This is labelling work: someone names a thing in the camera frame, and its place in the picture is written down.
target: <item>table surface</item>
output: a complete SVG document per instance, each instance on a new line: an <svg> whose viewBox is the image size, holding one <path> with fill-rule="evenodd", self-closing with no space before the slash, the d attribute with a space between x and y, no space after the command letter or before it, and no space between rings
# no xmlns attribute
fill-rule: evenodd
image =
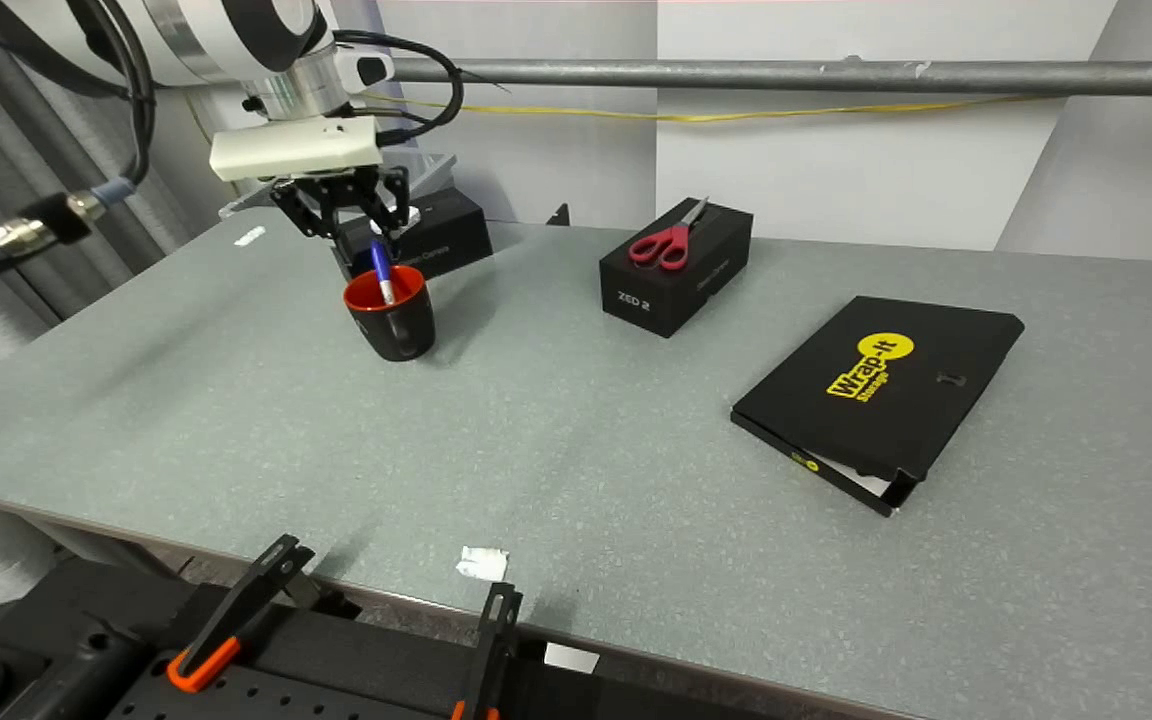
<svg viewBox="0 0 1152 720"><path fill-rule="evenodd" d="M0 366L0 505L913 716L1152 716L1152 263L757 246L681 335L599 311L615 231L494 228L384 366L323 246L234 215ZM893 520L728 407L851 295L1015 311Z"/></svg>

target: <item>yellow label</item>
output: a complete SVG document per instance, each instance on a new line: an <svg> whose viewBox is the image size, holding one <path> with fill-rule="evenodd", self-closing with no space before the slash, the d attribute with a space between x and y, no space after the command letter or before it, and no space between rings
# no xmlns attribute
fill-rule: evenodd
<svg viewBox="0 0 1152 720"><path fill-rule="evenodd" d="M866 405L893 382L887 366L899 366L915 354L913 335L899 333L873 333L855 343L861 359L844 378L835 378L822 393L835 400Z"/></svg>

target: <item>pen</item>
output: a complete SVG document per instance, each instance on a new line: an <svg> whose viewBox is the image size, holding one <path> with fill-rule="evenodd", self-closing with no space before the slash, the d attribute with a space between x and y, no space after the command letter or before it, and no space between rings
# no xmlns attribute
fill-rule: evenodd
<svg viewBox="0 0 1152 720"><path fill-rule="evenodd" d="M371 246L371 273L376 273L384 307L398 303L393 292L393 263L389 263L384 239Z"/></svg>

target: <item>metal rail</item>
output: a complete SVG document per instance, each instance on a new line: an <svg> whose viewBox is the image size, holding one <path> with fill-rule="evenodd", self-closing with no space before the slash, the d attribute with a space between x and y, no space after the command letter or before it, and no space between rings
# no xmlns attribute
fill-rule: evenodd
<svg viewBox="0 0 1152 720"><path fill-rule="evenodd" d="M468 86L1152 95L1152 62L458 62L458 67ZM394 62L394 80L430 86L445 72Z"/></svg>

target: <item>scissors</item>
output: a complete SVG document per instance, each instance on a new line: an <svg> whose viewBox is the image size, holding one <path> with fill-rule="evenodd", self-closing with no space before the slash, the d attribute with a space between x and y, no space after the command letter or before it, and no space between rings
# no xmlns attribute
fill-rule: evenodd
<svg viewBox="0 0 1152 720"><path fill-rule="evenodd" d="M638 237L627 246L627 259L633 263L657 263L663 273L682 273L692 259L692 225L704 215L708 201L699 201L694 207L688 207L688 215L672 228L661 228L650 237Z"/></svg>

